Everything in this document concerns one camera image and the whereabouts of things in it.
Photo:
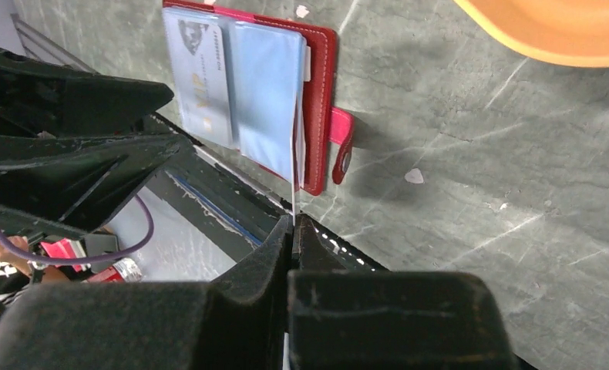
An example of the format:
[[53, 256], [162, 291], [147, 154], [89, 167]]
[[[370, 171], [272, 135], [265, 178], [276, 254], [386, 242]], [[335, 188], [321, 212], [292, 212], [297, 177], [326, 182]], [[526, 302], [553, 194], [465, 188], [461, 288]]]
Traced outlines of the red leather card holder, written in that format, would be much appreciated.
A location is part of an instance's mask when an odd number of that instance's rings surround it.
[[163, 1], [162, 6], [226, 15], [236, 20], [300, 32], [311, 47], [311, 80], [304, 84], [303, 100], [307, 147], [303, 190], [313, 196], [320, 195], [325, 189], [328, 174], [336, 184], [343, 181], [352, 158], [354, 118], [332, 105], [338, 58], [338, 35], [335, 30], [192, 1]]

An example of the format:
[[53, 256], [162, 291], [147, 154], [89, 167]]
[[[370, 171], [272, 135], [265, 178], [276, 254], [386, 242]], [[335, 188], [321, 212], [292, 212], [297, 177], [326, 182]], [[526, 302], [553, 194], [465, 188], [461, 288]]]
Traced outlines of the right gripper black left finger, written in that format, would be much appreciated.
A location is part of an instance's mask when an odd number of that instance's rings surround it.
[[209, 282], [30, 288], [0, 321], [0, 369], [279, 369], [292, 227]]

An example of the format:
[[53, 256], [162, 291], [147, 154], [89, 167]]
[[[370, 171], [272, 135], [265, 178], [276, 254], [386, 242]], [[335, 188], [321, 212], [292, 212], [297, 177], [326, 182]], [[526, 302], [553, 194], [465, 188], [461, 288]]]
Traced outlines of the yellow oval tray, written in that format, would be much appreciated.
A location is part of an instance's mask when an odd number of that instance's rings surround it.
[[609, 1], [457, 1], [519, 54], [560, 66], [609, 68]]

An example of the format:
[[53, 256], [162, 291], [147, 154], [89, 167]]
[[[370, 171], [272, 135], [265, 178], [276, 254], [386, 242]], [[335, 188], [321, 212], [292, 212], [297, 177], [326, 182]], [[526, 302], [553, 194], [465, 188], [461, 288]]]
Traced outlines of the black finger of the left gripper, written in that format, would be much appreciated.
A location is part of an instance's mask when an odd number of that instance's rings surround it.
[[114, 136], [173, 98], [160, 82], [79, 71], [0, 48], [0, 135]]
[[88, 234], [108, 223], [179, 148], [173, 134], [0, 135], [0, 230]]

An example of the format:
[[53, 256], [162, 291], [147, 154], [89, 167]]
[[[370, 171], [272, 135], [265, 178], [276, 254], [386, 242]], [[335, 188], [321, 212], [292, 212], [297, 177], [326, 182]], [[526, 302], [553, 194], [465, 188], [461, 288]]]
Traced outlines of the silver VIP card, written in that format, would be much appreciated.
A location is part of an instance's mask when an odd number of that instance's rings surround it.
[[303, 154], [302, 146], [302, 90], [303, 82], [297, 84], [297, 92], [294, 105], [294, 119], [291, 134], [291, 209], [292, 223], [295, 226], [297, 215], [300, 214], [300, 192], [301, 192], [301, 177], [303, 169], [301, 168], [301, 158]]
[[221, 20], [208, 13], [166, 7], [163, 21], [183, 128], [234, 148]]

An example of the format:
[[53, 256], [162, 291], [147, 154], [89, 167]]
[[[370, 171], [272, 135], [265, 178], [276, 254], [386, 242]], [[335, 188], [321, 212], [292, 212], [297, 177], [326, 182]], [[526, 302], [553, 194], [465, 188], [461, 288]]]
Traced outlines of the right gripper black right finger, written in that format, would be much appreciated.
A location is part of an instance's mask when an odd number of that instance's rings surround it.
[[517, 369], [500, 310], [479, 277], [449, 271], [357, 271], [295, 222], [288, 273], [293, 369]]

